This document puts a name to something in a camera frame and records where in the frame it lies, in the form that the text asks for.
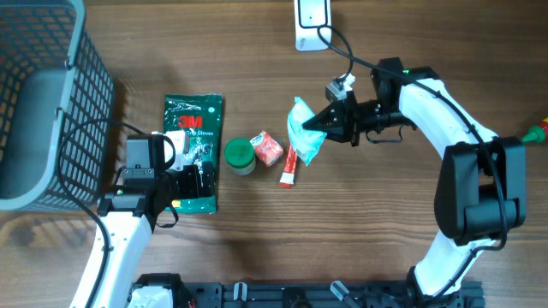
crumpled light blue object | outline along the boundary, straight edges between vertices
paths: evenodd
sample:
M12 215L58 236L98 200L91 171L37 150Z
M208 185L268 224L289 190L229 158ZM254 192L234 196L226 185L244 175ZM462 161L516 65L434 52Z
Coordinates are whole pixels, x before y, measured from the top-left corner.
M288 115L289 141L293 150L308 166L318 154L327 133L304 129L302 124L314 117L314 112L301 98L295 97L295 106Z

green and red object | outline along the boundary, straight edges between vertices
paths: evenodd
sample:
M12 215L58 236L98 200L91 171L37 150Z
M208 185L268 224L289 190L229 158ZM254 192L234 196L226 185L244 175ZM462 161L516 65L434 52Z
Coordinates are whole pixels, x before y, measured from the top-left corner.
M546 139L548 139L548 118L545 118L539 125L529 128L527 134L521 138L521 142L543 143Z

wood grain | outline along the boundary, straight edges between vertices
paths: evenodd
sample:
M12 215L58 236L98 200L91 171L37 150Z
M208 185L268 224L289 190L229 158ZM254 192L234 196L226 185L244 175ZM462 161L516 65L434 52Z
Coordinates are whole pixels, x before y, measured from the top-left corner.
M261 130L287 147L293 97L323 109L324 86L347 61L331 51L295 50L289 1L213 2L88 1L88 31L116 78L116 117L159 130L165 93L220 92L223 147ZM548 116L547 11L546 1L332 3L334 25L357 56L371 62L399 56L407 67L433 67L452 96L501 135L522 134ZM356 67L353 74L358 99L373 98L369 71ZM117 133L106 174L124 160L125 134ZM277 185L283 162L237 177L221 157L219 212L184 216L175 228L157 230L136 276L403 279L438 229L432 200L441 163L420 132L404 129L403 136L400 145L326 142L308 168L298 167L292 190ZM546 307L547 170L546 147L529 146L526 223L468 275L484 282L490 307ZM0 306L68 306L94 232L82 213L0 214Z

blue-gray bin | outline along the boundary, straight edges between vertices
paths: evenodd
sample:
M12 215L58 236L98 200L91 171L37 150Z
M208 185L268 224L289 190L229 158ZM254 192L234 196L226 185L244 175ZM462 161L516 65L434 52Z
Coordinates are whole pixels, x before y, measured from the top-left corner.
M0 2L0 210L78 207L56 172L60 142L87 120L111 118L114 86L84 25L81 0ZM74 134L61 165L70 191L95 201L109 126Z

green package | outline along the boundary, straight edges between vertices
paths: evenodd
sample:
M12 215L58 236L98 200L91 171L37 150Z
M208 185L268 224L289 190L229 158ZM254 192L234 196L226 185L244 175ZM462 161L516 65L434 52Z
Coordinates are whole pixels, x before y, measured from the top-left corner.
M212 166L214 181L217 181L222 122L223 96L220 94L165 96L164 132L186 131L190 142L182 156L184 164L198 166L200 176L206 166ZM210 197L175 200L172 204L179 213L212 214L217 212L217 189Z

